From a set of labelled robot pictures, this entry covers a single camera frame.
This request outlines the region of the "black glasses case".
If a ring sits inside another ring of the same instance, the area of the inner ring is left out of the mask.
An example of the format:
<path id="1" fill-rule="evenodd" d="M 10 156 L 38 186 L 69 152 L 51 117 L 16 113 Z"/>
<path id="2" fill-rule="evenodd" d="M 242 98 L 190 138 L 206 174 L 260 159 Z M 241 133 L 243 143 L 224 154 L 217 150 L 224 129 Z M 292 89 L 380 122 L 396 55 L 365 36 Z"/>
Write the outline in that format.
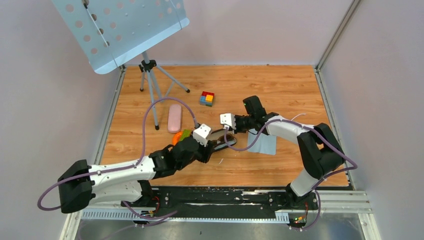
<path id="1" fill-rule="evenodd" d="M 213 152 L 218 152 L 228 148 L 228 145 L 225 142 L 225 137 L 230 146 L 234 146 L 237 143 L 237 139 L 231 133 L 225 133 L 224 129 L 214 130 L 206 138 L 208 141 L 212 141 Z"/>

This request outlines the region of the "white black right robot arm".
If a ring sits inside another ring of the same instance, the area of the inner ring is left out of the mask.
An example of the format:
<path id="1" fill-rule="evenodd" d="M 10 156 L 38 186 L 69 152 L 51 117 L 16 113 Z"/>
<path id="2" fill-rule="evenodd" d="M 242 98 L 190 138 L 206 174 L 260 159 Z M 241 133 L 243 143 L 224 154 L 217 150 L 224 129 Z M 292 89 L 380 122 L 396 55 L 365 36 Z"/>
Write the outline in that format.
<path id="1" fill-rule="evenodd" d="M 331 128 L 325 124 L 309 125 L 295 122 L 275 112 L 267 112 L 258 96 L 243 100 L 246 115 L 231 114 L 223 125 L 234 133 L 256 130 L 259 134 L 274 136 L 297 144 L 303 170 L 290 184 L 285 195 L 286 204 L 298 209 L 306 201 L 305 195 L 314 190 L 326 175 L 342 166 L 346 160 L 343 150 Z"/>

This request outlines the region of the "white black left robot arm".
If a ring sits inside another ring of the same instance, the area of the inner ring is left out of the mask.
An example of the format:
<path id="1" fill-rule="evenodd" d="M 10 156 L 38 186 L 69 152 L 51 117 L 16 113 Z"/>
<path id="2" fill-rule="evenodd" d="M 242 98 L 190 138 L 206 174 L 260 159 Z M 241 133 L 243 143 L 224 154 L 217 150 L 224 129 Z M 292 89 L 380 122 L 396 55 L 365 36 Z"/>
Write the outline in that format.
<path id="1" fill-rule="evenodd" d="M 114 201 L 149 206 L 153 201 L 150 180 L 172 176 L 195 161 L 206 164 L 218 149 L 216 140 L 201 145 L 189 136 L 145 155 L 140 163 L 89 165 L 85 159 L 78 160 L 57 180 L 60 210 L 70 214 L 90 204 Z"/>

